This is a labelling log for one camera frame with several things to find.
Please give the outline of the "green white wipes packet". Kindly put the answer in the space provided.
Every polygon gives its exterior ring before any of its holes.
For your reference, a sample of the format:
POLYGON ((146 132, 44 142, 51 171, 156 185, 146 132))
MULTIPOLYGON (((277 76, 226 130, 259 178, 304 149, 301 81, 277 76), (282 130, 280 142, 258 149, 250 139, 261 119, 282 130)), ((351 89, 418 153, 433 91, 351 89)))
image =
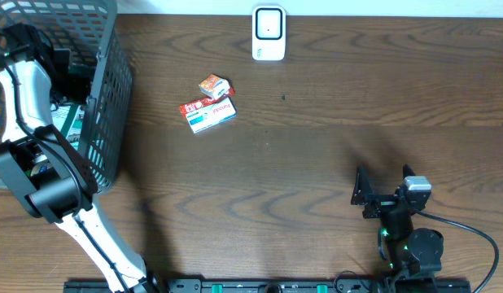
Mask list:
POLYGON ((74 149, 77 150, 85 117, 84 107, 76 104, 59 107, 52 106, 51 115, 55 127, 74 149))

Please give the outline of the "red snack stick sachet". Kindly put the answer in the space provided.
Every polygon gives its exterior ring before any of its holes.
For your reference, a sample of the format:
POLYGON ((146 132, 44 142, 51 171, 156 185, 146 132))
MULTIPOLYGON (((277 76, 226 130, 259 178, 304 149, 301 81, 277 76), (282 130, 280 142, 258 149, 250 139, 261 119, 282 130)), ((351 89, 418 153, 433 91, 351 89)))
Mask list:
POLYGON ((230 89, 220 98, 211 98, 209 96, 205 96, 203 98, 196 99, 193 102, 182 104, 178 107, 178 109, 179 112, 182 114, 182 116, 186 118, 188 113, 197 111, 200 108, 207 107, 215 103, 219 103, 222 99, 233 96, 234 93, 235 93, 234 88, 230 87, 230 89))

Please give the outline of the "white Panadol medicine box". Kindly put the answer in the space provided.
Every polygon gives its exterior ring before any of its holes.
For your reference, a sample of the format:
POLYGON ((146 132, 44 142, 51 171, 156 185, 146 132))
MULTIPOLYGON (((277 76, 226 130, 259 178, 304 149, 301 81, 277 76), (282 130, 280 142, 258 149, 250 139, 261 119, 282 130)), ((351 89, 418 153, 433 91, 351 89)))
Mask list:
POLYGON ((193 133, 199 133, 224 121, 236 117, 231 98, 224 98, 219 103, 214 103, 186 115, 186 120, 193 133))

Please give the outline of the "orange small carton box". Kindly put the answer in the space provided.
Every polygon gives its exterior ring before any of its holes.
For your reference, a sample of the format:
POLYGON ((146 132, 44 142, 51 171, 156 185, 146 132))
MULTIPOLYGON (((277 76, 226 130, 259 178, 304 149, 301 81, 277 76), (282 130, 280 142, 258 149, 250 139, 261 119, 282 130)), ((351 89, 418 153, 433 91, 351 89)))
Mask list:
POLYGON ((210 98, 219 99, 230 91, 230 83, 216 75, 210 75, 199 83, 200 91, 210 98))

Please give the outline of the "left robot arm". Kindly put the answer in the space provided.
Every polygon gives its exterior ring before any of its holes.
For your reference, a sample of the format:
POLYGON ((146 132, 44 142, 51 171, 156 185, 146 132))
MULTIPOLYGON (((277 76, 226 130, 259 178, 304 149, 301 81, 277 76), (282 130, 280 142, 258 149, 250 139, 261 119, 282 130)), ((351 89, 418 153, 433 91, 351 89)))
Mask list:
POLYGON ((85 114, 81 144, 93 159, 76 150, 55 127, 52 102, 66 98, 91 110, 99 108, 94 90, 121 86, 114 72, 97 64, 94 72, 71 64, 71 50, 57 49, 39 28, 13 24, 3 30, 13 48, 0 56, 7 125, 0 144, 0 178, 31 216, 45 218, 67 232, 98 266, 112 292, 161 292, 145 260, 117 233, 98 199, 99 168, 115 155, 102 116, 94 129, 85 114))

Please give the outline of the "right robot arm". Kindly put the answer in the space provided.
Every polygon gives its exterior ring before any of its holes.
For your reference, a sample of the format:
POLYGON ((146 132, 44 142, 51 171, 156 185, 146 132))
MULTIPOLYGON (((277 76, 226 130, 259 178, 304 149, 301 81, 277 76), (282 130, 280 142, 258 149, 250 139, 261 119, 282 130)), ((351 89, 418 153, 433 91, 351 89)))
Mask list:
POLYGON ((431 184, 406 164, 403 183, 389 195, 376 193, 364 168, 356 169, 351 204, 364 208, 365 219, 379 219, 378 253, 390 263, 391 272, 373 281, 370 292, 437 292, 434 274, 442 269, 443 235, 413 227, 412 215, 424 209, 431 184))

